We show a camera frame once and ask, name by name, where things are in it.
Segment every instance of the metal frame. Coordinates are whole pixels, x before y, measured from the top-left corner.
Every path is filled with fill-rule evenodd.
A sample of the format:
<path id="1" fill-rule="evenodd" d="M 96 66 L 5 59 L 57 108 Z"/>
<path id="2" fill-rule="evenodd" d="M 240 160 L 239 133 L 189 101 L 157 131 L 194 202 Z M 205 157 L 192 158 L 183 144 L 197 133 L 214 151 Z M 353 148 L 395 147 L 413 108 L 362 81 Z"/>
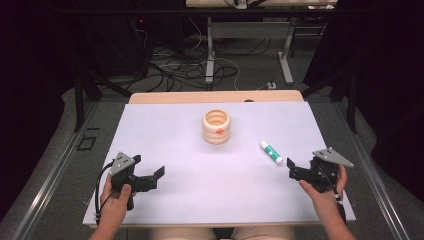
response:
<path id="1" fill-rule="evenodd" d="M 214 38 L 284 38 L 284 48 L 278 52 L 281 70 L 287 85 L 292 85 L 293 78 L 287 62 L 291 41 L 295 28 L 296 18 L 290 22 L 216 22 L 208 17 L 208 63 L 206 66 L 206 84 L 213 83 L 215 52 L 213 51 Z"/>

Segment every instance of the dark background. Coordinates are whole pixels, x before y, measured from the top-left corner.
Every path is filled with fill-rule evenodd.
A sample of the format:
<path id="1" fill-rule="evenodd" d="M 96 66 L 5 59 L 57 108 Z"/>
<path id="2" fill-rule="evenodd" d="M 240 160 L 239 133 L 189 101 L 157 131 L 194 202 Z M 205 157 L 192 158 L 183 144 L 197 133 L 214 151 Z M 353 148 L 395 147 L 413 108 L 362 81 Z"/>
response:
<path id="1" fill-rule="evenodd" d="M 75 4 L 54 2 L 60 7 Z M 352 59 L 359 59 L 358 108 L 378 136 L 372 157 L 389 175 L 424 200 L 423 8 L 417 3 L 400 0 L 340 0 L 338 7 L 374 8 L 375 14 L 361 18 L 355 15 L 331 18 L 305 83 L 314 86 L 345 68 Z M 71 72 L 74 63 L 69 58 L 73 54 L 63 44 L 61 35 L 52 31 L 52 21 L 60 20 L 64 24 L 77 46 L 74 54 L 99 74 L 137 75 L 138 64 L 143 59 L 140 59 L 139 49 L 134 48 L 126 22 L 95 19 L 96 26 L 91 20 L 62 19 L 46 14 L 39 1 L 31 0 L 2 2 L 0 11 L 1 126 L 6 132 L 0 157 L 2 218 L 57 128 L 64 107 L 61 95 L 74 84 Z M 162 40 L 170 45 L 177 43 L 173 48 L 178 50 L 179 40 L 190 30 L 184 28 L 184 21 L 173 22 L 178 27 L 156 25 L 155 29 L 162 33 L 177 30 L 170 35 L 174 42 L 167 41 L 166 36 L 162 36 Z M 123 31 L 124 37 L 114 39 L 114 46 L 122 47 L 120 51 L 131 64 L 106 47 L 97 27 L 111 36 Z M 333 85 L 337 87 L 343 80 Z"/>

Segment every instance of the table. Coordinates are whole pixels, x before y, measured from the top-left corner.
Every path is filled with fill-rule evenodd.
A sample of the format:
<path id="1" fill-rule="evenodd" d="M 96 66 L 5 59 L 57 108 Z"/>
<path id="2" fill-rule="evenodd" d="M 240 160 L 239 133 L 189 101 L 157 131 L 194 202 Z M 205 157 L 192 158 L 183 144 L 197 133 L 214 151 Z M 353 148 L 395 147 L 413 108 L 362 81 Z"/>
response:
<path id="1" fill-rule="evenodd" d="M 166 173 L 157 189 L 134 198 L 135 208 L 122 227 L 319 223 L 288 168 L 277 166 L 259 147 L 266 140 L 309 168 L 312 151 L 326 146 L 302 100 L 291 90 L 134 94 L 105 165 L 122 151 L 141 155 L 135 175 L 150 175 L 163 165 Z M 232 117 L 232 135 L 221 145 L 201 135 L 202 114 L 211 108 L 225 109 Z M 95 226 L 93 200 L 83 220 L 90 226 Z M 355 220 L 347 196 L 344 202 L 348 221 Z"/>
<path id="2" fill-rule="evenodd" d="M 337 0 L 267 0 L 260 7 L 294 7 L 309 5 L 335 5 Z M 194 8 L 217 8 L 231 7 L 224 0 L 186 0 L 187 7 Z M 208 17 L 208 63 L 206 66 L 206 84 L 213 83 L 215 52 L 213 50 L 213 38 L 274 38 L 283 39 L 283 51 L 278 52 L 281 69 L 286 84 L 293 84 L 293 77 L 287 62 L 293 38 L 296 18 L 289 22 L 213 22 Z"/>

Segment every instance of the gray floor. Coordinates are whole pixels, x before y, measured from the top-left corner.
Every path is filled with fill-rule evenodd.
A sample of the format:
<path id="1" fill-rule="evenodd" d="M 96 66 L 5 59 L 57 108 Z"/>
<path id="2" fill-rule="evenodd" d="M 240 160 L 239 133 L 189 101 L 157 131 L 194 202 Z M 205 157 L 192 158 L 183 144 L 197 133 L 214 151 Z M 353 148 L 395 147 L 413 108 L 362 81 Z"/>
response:
<path id="1" fill-rule="evenodd" d="M 222 65 L 235 66 L 239 69 L 239 76 L 228 76 L 213 90 L 257 90 L 266 86 L 267 82 L 275 82 L 277 89 L 304 89 L 301 81 L 309 66 L 310 60 L 317 46 L 318 38 L 301 38 L 296 41 L 295 54 L 289 58 L 289 65 L 295 80 L 295 84 L 288 86 L 284 79 L 277 61 L 276 52 L 281 50 L 281 41 L 270 42 L 268 50 L 261 55 L 250 54 L 228 55 L 232 53 L 246 53 L 252 50 L 261 40 L 231 40 L 216 44 L 217 56 Z M 261 52 L 266 49 L 267 40 L 255 50 Z M 168 60 L 155 61 L 158 65 L 166 64 Z M 125 79 L 114 79 L 124 83 Z M 130 91 L 143 92 L 152 88 L 159 82 L 158 77 L 146 78 L 136 82 L 129 87 Z M 75 109 L 73 90 L 63 95 L 65 100 L 65 113 L 59 128 L 53 136 L 50 145 L 46 149 L 42 159 L 34 170 L 33 175 L 0 224 L 0 239 L 12 239 L 13 236 L 23 236 L 18 233 L 22 230 L 28 231 L 29 239 L 87 239 L 92 229 L 81 224 L 86 210 L 84 201 L 91 196 L 94 188 L 95 178 L 104 162 L 108 147 L 113 139 L 114 131 L 119 122 L 120 114 L 127 99 L 122 98 L 108 88 L 101 87 L 104 99 L 99 103 L 88 103 L 89 120 L 84 125 L 79 135 L 73 133 L 75 126 Z M 156 91 L 165 91 L 166 85 L 162 84 Z M 183 85 L 181 91 L 201 91 L 195 87 Z M 327 97 L 329 88 L 308 97 L 306 100 L 311 104 L 321 132 L 327 146 L 342 149 L 342 154 L 357 164 L 357 168 L 349 171 L 349 183 L 347 192 L 354 205 L 353 209 L 358 218 L 357 221 L 349 223 L 349 228 L 358 239 L 396 239 L 392 236 L 391 228 L 381 212 L 381 205 L 376 201 L 375 194 L 369 187 L 367 178 L 364 176 L 363 167 L 359 161 L 359 154 L 353 147 L 352 140 L 344 128 L 344 122 L 337 115 L 337 107 L 329 102 Z M 375 143 L 375 135 L 367 125 L 360 113 L 357 113 L 358 137 L 363 143 L 365 150 L 370 151 Z M 76 143 L 86 137 L 95 137 L 96 142 L 91 151 L 78 150 Z M 63 175 L 55 179 L 55 184 L 50 187 L 54 193 L 48 198 L 37 218 L 32 219 L 30 228 L 23 226 L 23 220 L 28 219 L 31 205 L 40 203 L 34 201 L 37 194 L 43 190 L 45 181 L 52 176 L 52 170 L 57 168 L 60 159 L 69 158 L 66 165 L 60 166 Z M 414 198 L 408 191 L 396 181 L 386 176 L 375 166 L 386 190 L 393 202 L 403 226 L 409 233 L 410 239 L 420 239 L 424 235 L 421 225 L 424 216 L 423 203 Z M 321 226 L 297 227 L 299 239 L 325 239 L 325 233 Z M 122 230 L 116 239 L 124 239 L 128 234 L 129 239 L 146 239 L 146 230 Z"/>

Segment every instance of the wire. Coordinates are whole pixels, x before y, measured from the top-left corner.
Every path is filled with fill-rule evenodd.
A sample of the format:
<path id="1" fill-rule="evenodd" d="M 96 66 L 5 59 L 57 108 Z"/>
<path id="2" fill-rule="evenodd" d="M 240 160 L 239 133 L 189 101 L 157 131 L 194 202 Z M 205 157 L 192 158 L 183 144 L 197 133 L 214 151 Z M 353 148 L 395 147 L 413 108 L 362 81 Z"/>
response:
<path id="1" fill-rule="evenodd" d="M 94 205 L 96 208 L 96 223 L 97 225 L 99 225 L 99 221 L 100 221 L 100 207 L 99 207 L 99 186 L 100 186 L 100 180 L 102 179 L 103 173 L 106 171 L 106 169 L 112 167 L 113 162 L 115 161 L 115 159 L 111 162 L 108 163 L 106 166 L 103 167 L 102 171 L 99 173 L 99 175 L 97 176 L 97 181 L 96 181 L 96 190 L 94 192 Z"/>
<path id="2" fill-rule="evenodd" d="M 235 89 L 236 91 L 239 91 L 239 90 L 238 90 L 238 88 L 237 88 L 237 86 L 236 86 L 237 79 L 238 79 L 238 77 L 239 77 L 239 75 L 240 75 L 240 68 L 239 68 L 239 66 L 238 66 L 235 62 L 232 62 L 232 61 L 230 61 L 230 60 L 228 60 L 228 59 L 225 59 L 225 58 L 215 58 L 214 60 L 224 60 L 224 61 L 227 61 L 227 62 L 229 62 L 229 63 L 233 64 L 234 66 L 236 66 L 236 68 L 237 68 L 237 76 L 236 76 L 236 78 L 234 79 L 234 83 L 233 83 L 233 85 L 234 85 L 234 89 Z"/>

